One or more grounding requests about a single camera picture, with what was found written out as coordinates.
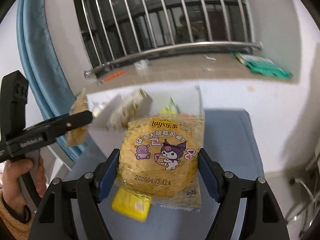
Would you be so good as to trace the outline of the orange sleeved forearm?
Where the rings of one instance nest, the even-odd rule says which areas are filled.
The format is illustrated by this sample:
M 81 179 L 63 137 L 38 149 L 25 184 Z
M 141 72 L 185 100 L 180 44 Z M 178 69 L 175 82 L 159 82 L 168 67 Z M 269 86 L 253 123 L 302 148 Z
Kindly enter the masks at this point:
M 27 239 L 29 236 L 34 214 L 27 205 L 23 215 L 16 213 L 3 198 L 1 190 L 1 239 Z

